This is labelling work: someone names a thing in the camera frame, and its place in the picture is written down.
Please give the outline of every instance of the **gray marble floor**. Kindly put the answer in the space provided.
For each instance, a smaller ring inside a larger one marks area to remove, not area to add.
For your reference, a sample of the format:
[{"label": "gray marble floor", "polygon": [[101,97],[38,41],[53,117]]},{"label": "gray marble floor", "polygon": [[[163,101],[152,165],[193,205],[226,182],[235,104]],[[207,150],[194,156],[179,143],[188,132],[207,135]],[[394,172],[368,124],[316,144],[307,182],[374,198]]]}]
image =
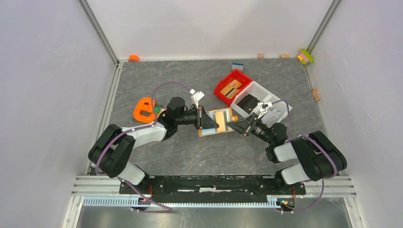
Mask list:
[{"label": "gray marble floor", "polygon": [[[124,63],[116,93],[110,123],[120,127],[140,125],[133,118],[137,102],[151,96],[163,82],[175,80],[203,91],[200,101],[206,110],[227,107],[213,94],[217,83],[230,73],[233,62],[244,64],[244,73],[260,85],[286,99],[293,107],[283,120],[289,127],[288,136],[324,131],[310,84],[297,59],[195,60]],[[156,94],[158,104],[168,104],[170,98],[181,96],[188,106],[190,94],[179,85],[165,85]],[[130,161],[150,175],[200,174],[273,174],[293,163],[272,164],[264,149],[268,145],[254,137],[242,137],[237,132],[199,137],[193,126],[179,126],[171,139],[136,148]]]}]

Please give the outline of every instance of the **wire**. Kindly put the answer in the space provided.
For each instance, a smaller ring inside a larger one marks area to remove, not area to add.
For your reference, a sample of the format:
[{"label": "wire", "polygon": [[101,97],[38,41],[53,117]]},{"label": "wire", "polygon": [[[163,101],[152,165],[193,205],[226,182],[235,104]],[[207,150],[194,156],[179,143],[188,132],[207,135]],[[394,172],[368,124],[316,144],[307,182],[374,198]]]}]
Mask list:
[{"label": "wire", "polygon": [[315,202],[311,205],[309,205],[306,208],[303,209],[299,209],[299,210],[294,210],[294,211],[283,211],[282,213],[286,213],[286,214],[293,214],[293,213],[297,213],[297,212],[302,212],[302,211],[306,211],[308,209],[311,209],[312,207],[314,207],[317,203],[319,203],[319,200],[322,198],[323,192],[325,191],[325,181],[322,179],[322,190],[320,191],[319,197],[315,200]]},{"label": "wire", "polygon": [[[185,88],[188,89],[189,91],[191,90],[191,88],[188,87],[187,85],[185,85],[185,84],[183,84],[183,83],[180,83],[180,82],[175,82],[175,81],[164,82],[164,83],[160,84],[159,86],[157,86],[157,87],[154,89],[154,91],[153,91],[153,95],[151,96],[151,107],[153,108],[153,114],[154,114],[155,120],[154,120],[151,124],[141,125],[141,126],[138,126],[138,127],[134,127],[134,128],[132,128],[132,129],[126,130],[126,131],[121,132],[120,134],[118,134],[118,135],[104,148],[104,150],[102,151],[101,155],[99,156],[98,161],[96,162],[96,165],[95,165],[95,173],[96,173],[97,175],[103,174],[103,172],[99,171],[99,165],[101,164],[101,161],[102,161],[102,159],[104,158],[106,152],[109,150],[109,148],[111,148],[111,146],[112,146],[118,139],[120,139],[120,137],[122,137],[123,135],[125,135],[125,134],[127,134],[127,133],[134,132],[134,131],[137,131],[137,130],[140,130],[140,129],[146,129],[146,128],[149,128],[149,127],[153,127],[153,126],[155,125],[155,123],[158,121],[158,119],[157,119],[157,114],[155,113],[155,108],[154,108],[154,102],[153,102],[153,100],[154,100],[154,95],[155,95],[155,92],[157,92],[157,90],[158,90],[159,88],[161,88],[162,86],[164,86],[164,85],[166,85],[166,84],[178,84],[178,85],[181,85],[181,86],[185,87]],[[125,181],[126,184],[129,185],[138,195],[140,195],[141,197],[143,197],[143,198],[146,199],[147,201],[149,201],[149,202],[151,202],[151,203],[153,203],[153,204],[155,204],[155,205],[157,205],[157,206],[160,206],[160,207],[162,207],[162,208],[167,209],[167,210],[151,210],[151,211],[146,211],[146,210],[144,210],[144,211],[138,211],[138,212],[141,212],[141,213],[167,213],[167,212],[171,212],[171,211],[172,211],[172,208],[167,207],[167,206],[164,206],[164,205],[162,205],[162,204],[160,204],[160,203],[154,202],[154,201],[152,201],[151,199],[145,197],[145,196],[144,196],[143,194],[141,194],[141,192],[140,192],[139,190],[137,190],[136,187],[135,187],[132,183],[130,183],[129,181],[127,181],[127,180],[124,180],[124,181]]]},{"label": "wire", "polygon": [[285,206],[285,207],[287,207],[287,208],[289,208],[289,209],[291,209],[291,210],[293,210],[293,209],[295,208],[295,206],[290,207],[288,204],[284,204],[283,206]]},{"label": "wire", "polygon": [[295,187],[292,187],[292,198],[291,198],[291,200],[295,199],[296,196],[297,196],[297,192],[295,191]]},{"label": "wire", "polygon": [[195,104],[192,104],[190,108],[185,105],[186,110],[183,112],[183,116],[185,116],[189,111],[192,111],[196,107]]},{"label": "wire", "polygon": [[145,197],[139,190],[137,190],[137,188],[132,183],[128,182],[127,180],[125,180],[124,182],[127,185],[129,185],[129,187],[132,188],[139,196],[146,199],[146,201],[166,209],[166,210],[138,210],[137,212],[139,212],[139,213],[169,213],[172,211],[172,208],[162,205],[161,203],[157,203],[157,202],[153,201],[152,199]]}]

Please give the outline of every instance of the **white plastic bin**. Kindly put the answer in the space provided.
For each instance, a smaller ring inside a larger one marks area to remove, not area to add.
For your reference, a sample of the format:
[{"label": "white plastic bin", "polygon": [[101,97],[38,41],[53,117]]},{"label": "white plastic bin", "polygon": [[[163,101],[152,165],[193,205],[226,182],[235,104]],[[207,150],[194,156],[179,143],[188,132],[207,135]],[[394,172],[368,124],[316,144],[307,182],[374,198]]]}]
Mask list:
[{"label": "white plastic bin", "polygon": [[[259,101],[263,101],[265,103],[266,102],[275,102],[275,101],[280,100],[279,97],[277,97],[276,95],[272,94],[269,90],[263,88],[257,82],[252,81],[238,95],[235,96],[235,98],[234,98],[234,100],[232,101],[232,104],[231,104],[231,108],[235,112],[239,113],[242,117],[248,117],[249,114],[247,112],[245,112],[237,104],[239,103],[239,101],[241,101],[248,94],[254,96]],[[273,108],[279,110],[281,112],[281,115],[278,118],[276,118],[276,117],[272,118],[273,114],[268,113],[264,117],[262,117],[262,122],[264,124],[266,124],[268,127],[272,126],[275,122],[282,121],[288,115],[287,114],[287,106],[286,106],[286,103],[284,103],[284,102],[279,102],[277,104],[274,104]],[[259,108],[257,106],[252,110],[252,112],[256,113],[256,114],[260,113]]]}]

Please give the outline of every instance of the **small wooden block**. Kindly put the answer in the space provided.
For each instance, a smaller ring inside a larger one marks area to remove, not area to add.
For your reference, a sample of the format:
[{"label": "small wooden block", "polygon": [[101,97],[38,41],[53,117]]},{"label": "small wooden block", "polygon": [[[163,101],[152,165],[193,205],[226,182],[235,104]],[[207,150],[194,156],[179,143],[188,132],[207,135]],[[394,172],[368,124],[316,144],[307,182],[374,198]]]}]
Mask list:
[{"label": "small wooden block", "polygon": [[319,97],[319,95],[317,94],[317,88],[313,88],[313,89],[312,89],[312,96],[314,97],[315,102],[320,101],[320,97]]}]

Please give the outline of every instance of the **metal frame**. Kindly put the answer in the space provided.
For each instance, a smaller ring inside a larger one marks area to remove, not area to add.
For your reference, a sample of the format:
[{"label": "metal frame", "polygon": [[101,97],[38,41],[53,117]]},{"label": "metal frame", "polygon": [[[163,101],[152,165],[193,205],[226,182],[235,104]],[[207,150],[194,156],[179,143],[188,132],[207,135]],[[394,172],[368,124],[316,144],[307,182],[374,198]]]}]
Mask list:
[{"label": "metal frame", "polygon": [[[77,176],[76,182],[71,194],[68,210],[63,221],[63,228],[75,228],[82,206],[113,206],[113,207],[129,207],[136,206],[139,195],[121,195],[119,194],[121,182],[117,178],[109,178],[107,176]],[[321,181],[308,182],[305,184],[307,194],[297,196],[300,198],[316,198],[321,191]],[[290,198],[291,195],[268,195],[268,202],[261,204],[174,204],[170,203],[170,207],[202,207],[202,208],[274,208],[273,201],[277,198]],[[337,176],[332,179],[325,180],[325,191],[323,198],[343,198],[345,201],[348,216],[353,228],[364,228],[359,206],[357,194],[355,192],[353,182],[348,176]]]},{"label": "metal frame", "polygon": [[319,41],[320,37],[325,31],[330,19],[333,17],[333,14],[335,13],[335,10],[337,9],[341,1],[342,0],[333,0],[332,3],[330,4],[329,9],[327,10],[325,16],[323,17],[322,22],[320,22],[320,25],[317,28],[314,37],[312,37],[312,40],[307,47],[307,51],[309,53],[312,53],[312,50],[315,48],[317,42]]},{"label": "metal frame", "polygon": [[87,15],[89,22],[91,23],[92,27],[94,28],[95,33],[98,35],[101,43],[104,45],[106,51],[108,52],[109,57],[111,58],[112,62],[117,66],[119,64],[119,59],[117,58],[115,52],[112,49],[108,39],[105,36],[105,33],[102,31],[101,26],[96,20],[94,12],[92,11],[91,7],[89,6],[87,0],[78,0],[81,7],[83,8],[84,12]]}]

